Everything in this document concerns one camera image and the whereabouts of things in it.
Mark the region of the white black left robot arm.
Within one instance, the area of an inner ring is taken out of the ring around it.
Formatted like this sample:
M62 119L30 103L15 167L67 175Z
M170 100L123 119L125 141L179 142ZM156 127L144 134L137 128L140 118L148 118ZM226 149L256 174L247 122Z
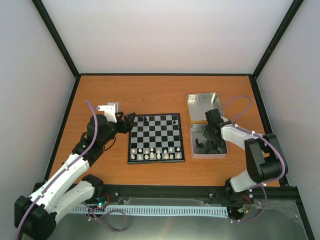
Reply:
M71 154L60 169L29 197L21 195L14 203L14 226L34 240L46 240L59 221L73 208L91 199L103 198L103 181L91 174L75 187L72 184L104 153L105 145L133 128L136 114L94 114Z

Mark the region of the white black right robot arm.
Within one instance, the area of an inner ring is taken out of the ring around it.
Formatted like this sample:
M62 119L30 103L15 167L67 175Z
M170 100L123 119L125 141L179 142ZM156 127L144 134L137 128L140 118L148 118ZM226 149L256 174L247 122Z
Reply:
M225 181L223 196L234 203L257 186L277 181L288 173L288 164L277 137L259 134L222 117L218 109L205 112L207 126L204 136L215 144L230 142L245 152L246 170Z

